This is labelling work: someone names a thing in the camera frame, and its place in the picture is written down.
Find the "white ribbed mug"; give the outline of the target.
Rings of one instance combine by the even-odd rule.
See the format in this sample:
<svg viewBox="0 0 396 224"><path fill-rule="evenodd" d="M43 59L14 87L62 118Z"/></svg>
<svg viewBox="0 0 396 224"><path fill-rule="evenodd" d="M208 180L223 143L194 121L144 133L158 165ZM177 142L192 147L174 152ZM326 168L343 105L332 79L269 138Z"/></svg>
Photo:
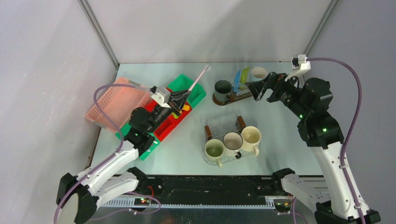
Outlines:
<svg viewBox="0 0 396 224"><path fill-rule="evenodd" d="M240 159L241 147L243 145L243 138L237 132L228 132L223 137L223 144L225 147L225 155L228 157L234 157Z"/></svg>

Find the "black mug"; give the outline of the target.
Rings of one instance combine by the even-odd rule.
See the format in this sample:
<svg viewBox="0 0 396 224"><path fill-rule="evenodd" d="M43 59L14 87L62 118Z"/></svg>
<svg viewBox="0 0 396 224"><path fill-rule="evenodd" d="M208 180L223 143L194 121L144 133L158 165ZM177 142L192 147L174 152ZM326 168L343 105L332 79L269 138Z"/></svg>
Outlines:
<svg viewBox="0 0 396 224"><path fill-rule="evenodd" d="M231 101L230 95L233 86L227 80L219 80L215 83L214 89L214 96L215 99L223 104L229 103Z"/></svg>

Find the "green mug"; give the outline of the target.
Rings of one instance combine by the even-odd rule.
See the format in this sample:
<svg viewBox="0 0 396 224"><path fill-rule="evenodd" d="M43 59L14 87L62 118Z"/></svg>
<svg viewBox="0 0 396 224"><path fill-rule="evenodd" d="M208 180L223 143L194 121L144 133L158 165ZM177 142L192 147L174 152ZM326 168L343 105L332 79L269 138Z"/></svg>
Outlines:
<svg viewBox="0 0 396 224"><path fill-rule="evenodd" d="M205 157L208 161L215 162L220 168L223 167L221 157L223 156L224 151L224 144L218 139L208 140L205 144Z"/></svg>

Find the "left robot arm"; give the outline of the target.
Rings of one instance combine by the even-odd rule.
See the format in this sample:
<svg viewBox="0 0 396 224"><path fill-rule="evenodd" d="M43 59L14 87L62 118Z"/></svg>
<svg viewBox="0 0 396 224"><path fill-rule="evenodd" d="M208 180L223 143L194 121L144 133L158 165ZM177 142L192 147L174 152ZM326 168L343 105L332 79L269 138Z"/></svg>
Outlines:
<svg viewBox="0 0 396 224"><path fill-rule="evenodd" d="M96 166L88 167L77 175L66 173L61 178L54 223L84 224L114 198L130 192L146 192L147 178L138 168L133 167L117 178L113 175L149 150L155 140L152 133L171 114L182 115L191 89L170 92L154 86L149 92L156 106L151 111L144 107L132 110L128 133L123 135L121 129L116 128L120 144L114 152Z"/></svg>

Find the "red plastic bin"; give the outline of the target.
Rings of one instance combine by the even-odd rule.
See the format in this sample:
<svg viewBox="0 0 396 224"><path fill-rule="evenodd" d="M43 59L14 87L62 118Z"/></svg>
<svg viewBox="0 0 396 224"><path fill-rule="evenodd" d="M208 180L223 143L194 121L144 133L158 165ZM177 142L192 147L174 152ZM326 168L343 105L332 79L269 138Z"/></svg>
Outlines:
<svg viewBox="0 0 396 224"><path fill-rule="evenodd" d="M147 112L147 118L145 121L145 125L146 125L146 131L153 133L161 142L181 123L181 121L183 121L183 119L191 112L192 107L190 106L190 104L186 101L185 104L190 106L190 110L189 111L183 111L179 116L178 119L174 119L172 117L172 115L170 115L159 127L150 127L149 126L149 111L148 111L148 103L143 107ZM173 107L173 103L170 101L168 104L170 105L170 107Z"/></svg>

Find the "cream mug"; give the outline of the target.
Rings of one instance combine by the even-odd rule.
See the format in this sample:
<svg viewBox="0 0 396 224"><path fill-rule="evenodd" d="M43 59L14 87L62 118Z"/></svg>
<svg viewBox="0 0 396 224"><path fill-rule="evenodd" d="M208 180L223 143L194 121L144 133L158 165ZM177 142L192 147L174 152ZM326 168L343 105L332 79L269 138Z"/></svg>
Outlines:
<svg viewBox="0 0 396 224"><path fill-rule="evenodd" d="M241 132L243 144L241 149L247 152L252 152L254 156L260 153L259 144L262 139L262 134L257 127L247 126Z"/></svg>

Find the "clear textured oval tray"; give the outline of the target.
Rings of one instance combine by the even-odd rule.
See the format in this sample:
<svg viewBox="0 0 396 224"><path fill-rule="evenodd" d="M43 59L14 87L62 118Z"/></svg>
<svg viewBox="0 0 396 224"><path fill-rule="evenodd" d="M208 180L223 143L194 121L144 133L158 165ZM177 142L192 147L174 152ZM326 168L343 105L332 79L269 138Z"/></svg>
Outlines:
<svg viewBox="0 0 396 224"><path fill-rule="evenodd" d="M239 160L248 155L257 156L259 153L258 148L255 148L251 152L240 149L231 155L227 155L227 150L228 148L225 147L222 141L212 139L207 141L202 149L202 158L207 164L221 168L227 162Z"/></svg>

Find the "light blue mug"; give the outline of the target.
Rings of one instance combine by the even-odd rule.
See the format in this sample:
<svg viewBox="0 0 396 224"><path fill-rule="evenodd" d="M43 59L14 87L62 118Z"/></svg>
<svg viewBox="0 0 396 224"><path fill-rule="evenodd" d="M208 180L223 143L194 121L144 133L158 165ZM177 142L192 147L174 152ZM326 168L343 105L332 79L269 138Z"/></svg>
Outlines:
<svg viewBox="0 0 396 224"><path fill-rule="evenodd" d="M259 81L264 79L268 75L268 72L263 67L254 67L251 70L250 81Z"/></svg>

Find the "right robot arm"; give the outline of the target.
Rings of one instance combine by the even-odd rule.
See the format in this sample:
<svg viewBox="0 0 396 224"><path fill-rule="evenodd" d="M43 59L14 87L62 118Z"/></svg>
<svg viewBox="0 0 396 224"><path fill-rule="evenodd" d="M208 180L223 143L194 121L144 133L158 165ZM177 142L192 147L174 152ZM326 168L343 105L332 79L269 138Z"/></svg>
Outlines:
<svg viewBox="0 0 396 224"><path fill-rule="evenodd" d="M330 83L310 78L298 88L285 74L271 72L262 80L247 82L246 86L256 101L262 99L266 90L272 90L267 101L282 102L299 118L298 132L318 161L329 195L303 182L290 168L273 173L273 192L293 195L313 212L318 224L380 222L379 212L365 203L353 176L345 175L345 171L350 171L347 156L342 152L346 141L337 120L328 112L333 98Z"/></svg>

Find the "clear holder with brown ends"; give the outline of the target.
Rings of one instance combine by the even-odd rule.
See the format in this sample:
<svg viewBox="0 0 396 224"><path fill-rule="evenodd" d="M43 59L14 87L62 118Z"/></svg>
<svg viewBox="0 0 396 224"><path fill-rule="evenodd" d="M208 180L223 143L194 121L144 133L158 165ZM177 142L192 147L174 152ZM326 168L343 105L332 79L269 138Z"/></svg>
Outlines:
<svg viewBox="0 0 396 224"><path fill-rule="evenodd" d="M210 121L204 126L205 140L223 140L224 135L228 132L241 133L245 127L246 123L242 116L233 116L216 121Z"/></svg>

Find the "clear acrylic holder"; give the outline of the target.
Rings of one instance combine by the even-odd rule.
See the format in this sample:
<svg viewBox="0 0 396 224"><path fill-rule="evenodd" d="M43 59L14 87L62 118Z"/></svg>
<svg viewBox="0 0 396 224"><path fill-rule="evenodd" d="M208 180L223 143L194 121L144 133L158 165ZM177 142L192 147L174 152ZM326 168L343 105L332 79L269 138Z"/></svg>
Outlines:
<svg viewBox="0 0 396 224"><path fill-rule="evenodd" d="M234 101L238 101L238 100L242 100L242 99L251 97L252 93L245 85L243 85L242 88L239 89L238 92L231 91L231 96Z"/></svg>

